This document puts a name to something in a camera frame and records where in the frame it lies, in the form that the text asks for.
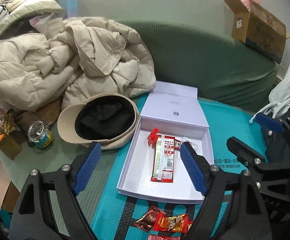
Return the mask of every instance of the beige puffer jacket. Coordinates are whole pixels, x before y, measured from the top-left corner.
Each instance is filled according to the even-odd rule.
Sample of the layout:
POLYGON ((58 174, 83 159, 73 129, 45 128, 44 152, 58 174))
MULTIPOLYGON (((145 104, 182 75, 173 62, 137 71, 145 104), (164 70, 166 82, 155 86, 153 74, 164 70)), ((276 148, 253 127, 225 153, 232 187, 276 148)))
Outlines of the beige puffer jacket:
POLYGON ((140 35, 102 17, 57 18, 45 35, 0 43, 0 99, 23 110, 35 111, 64 91, 63 108, 100 93, 132 98, 155 82, 140 35))

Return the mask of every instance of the white drawstring bag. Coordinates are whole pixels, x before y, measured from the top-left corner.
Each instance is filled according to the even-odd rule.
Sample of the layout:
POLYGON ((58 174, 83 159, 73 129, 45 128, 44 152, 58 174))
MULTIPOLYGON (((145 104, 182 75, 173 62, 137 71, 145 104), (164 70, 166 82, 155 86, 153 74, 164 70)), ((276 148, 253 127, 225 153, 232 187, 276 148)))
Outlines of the white drawstring bag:
MULTIPOLYGON (((260 109, 258 113, 270 114, 272 118, 284 115, 290 107, 290 64, 283 80, 270 92, 269 104, 260 109)), ((256 114, 249 120, 252 124, 256 114)))

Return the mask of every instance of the green fabric seat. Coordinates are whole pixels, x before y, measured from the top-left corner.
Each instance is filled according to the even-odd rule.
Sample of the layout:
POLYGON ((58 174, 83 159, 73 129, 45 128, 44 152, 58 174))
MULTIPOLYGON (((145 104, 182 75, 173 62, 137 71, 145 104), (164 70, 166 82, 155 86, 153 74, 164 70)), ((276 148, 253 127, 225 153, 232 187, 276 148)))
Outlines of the green fabric seat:
POLYGON ((152 54, 157 80, 197 87, 199 96, 256 112, 268 103, 278 66, 228 35, 158 22, 123 22, 152 54))

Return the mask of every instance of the blue gripper pad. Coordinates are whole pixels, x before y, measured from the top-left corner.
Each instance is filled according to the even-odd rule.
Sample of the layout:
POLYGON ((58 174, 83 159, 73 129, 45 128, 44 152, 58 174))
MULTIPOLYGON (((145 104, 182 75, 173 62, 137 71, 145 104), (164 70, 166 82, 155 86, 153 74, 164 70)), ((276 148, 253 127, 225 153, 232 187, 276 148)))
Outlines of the blue gripper pad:
POLYGON ((189 174, 189 177, 190 177, 195 189, 197 191, 201 192, 202 195, 206 196, 208 190, 207 190, 207 187, 205 184, 204 173, 199 168, 194 157, 192 156, 189 149, 187 148, 187 146, 184 143, 180 146, 180 157, 185 165, 185 168, 189 174))
POLYGON ((269 130, 272 130, 273 132, 284 133, 285 131, 281 122, 265 114, 262 113, 257 114, 255 117, 255 121, 260 126, 265 126, 269 130))
POLYGON ((95 147, 91 149, 90 154, 76 174, 76 183, 73 191, 78 195, 81 191, 85 190, 86 185, 101 158, 101 145, 96 143, 95 147))

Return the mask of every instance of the red clip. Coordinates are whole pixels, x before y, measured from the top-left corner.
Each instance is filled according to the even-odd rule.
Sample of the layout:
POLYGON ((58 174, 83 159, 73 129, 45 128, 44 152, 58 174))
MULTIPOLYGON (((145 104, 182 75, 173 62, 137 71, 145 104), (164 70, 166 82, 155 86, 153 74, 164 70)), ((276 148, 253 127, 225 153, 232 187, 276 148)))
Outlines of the red clip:
POLYGON ((154 144, 157 142, 158 139, 158 129, 154 128, 152 132, 148 135, 147 140, 148 140, 148 147, 152 145, 154 147, 154 144))

